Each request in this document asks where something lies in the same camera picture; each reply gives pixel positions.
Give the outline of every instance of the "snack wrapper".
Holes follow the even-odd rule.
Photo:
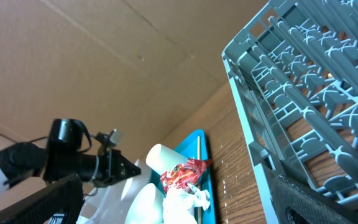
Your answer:
[[[164,192],[167,193],[171,188],[183,189],[185,192],[189,192],[190,187],[187,183],[196,185],[210,164],[212,164],[211,159],[205,161],[189,159],[186,163],[178,164],[164,172],[160,177]]]

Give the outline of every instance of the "cardboard wall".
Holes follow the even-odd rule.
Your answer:
[[[265,2],[0,0],[0,133],[81,119],[134,161],[226,81],[221,52]]]

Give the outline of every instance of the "red candy bag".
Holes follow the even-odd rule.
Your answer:
[[[178,164],[161,175],[162,188],[165,193],[170,188],[183,189],[189,192],[190,188],[187,183],[191,182],[196,185],[198,179],[210,164],[212,164],[211,159],[205,161],[189,159],[186,163]]]

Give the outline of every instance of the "gray dish rack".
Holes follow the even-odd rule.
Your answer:
[[[348,195],[358,190],[358,0],[270,0],[222,58],[267,222],[278,223],[270,189],[280,174],[358,210],[358,192]],[[311,131],[292,141],[286,130],[299,119]],[[324,152],[347,175],[320,187],[305,164]]]

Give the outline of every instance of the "crumpled paper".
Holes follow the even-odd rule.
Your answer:
[[[183,189],[169,189],[162,203],[164,224],[197,224],[193,212],[190,211],[196,207],[202,207],[205,211],[211,205],[207,190],[201,191],[192,183],[188,183],[188,186],[194,194],[189,194]]]

